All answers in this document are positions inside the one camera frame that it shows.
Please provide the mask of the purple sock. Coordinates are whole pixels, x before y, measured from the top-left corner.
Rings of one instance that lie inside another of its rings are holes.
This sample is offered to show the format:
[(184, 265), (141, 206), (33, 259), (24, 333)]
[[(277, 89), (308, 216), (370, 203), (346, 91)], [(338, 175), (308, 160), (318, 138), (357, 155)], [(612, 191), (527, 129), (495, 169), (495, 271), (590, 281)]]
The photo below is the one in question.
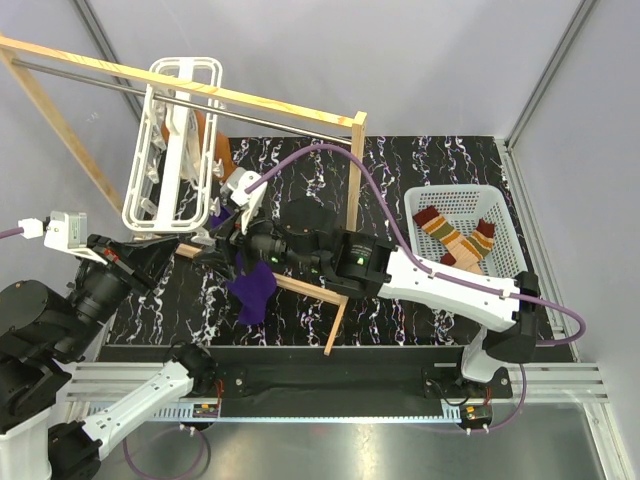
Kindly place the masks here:
[[(231, 217), (226, 208), (211, 220), (212, 227)], [(265, 321), (266, 307), (274, 294), (277, 282), (271, 268), (260, 262), (251, 273), (238, 272), (234, 280), (226, 280), (226, 287), (235, 296), (241, 308), (238, 322), (245, 326), (256, 326)]]

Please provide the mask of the white plastic clip hanger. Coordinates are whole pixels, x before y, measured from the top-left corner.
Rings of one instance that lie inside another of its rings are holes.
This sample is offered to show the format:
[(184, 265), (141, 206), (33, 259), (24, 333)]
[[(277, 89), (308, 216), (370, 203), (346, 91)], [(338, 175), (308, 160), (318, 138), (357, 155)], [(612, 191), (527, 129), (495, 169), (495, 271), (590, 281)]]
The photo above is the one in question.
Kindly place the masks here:
[(200, 243), (214, 209), (218, 116), (192, 106), (192, 95), (146, 87), (137, 143), (122, 208), (136, 234), (192, 233)]

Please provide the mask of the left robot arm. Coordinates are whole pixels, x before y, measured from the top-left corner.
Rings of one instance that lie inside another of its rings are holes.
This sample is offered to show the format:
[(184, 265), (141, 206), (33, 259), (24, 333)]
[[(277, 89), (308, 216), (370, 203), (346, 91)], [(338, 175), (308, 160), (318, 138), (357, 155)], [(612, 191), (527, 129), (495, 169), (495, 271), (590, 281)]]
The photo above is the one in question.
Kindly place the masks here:
[(216, 363), (202, 347), (177, 348), (147, 382), (81, 421), (48, 424), (58, 392), (131, 292), (160, 282), (176, 236), (119, 243), (92, 235), (67, 296), (19, 281), (1, 292), (1, 476), (91, 479), (113, 447), (168, 403), (215, 386)]

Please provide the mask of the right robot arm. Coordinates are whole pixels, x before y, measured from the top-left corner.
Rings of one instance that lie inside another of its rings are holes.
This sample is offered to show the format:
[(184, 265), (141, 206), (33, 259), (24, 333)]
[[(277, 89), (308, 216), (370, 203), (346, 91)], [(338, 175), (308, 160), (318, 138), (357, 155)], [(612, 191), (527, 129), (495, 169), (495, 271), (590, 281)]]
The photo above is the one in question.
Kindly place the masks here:
[(481, 329), (462, 353), (454, 384), (466, 396), (486, 389), (506, 364), (532, 361), (538, 326), (538, 280), (529, 272), (494, 278), (437, 265), (395, 243), (339, 227), (335, 212), (311, 198), (285, 205), (279, 219), (260, 213), (247, 225), (234, 213), (194, 261), (248, 293), (264, 293), (267, 275), (289, 267), (323, 277), (349, 299), (407, 300), (461, 315)]

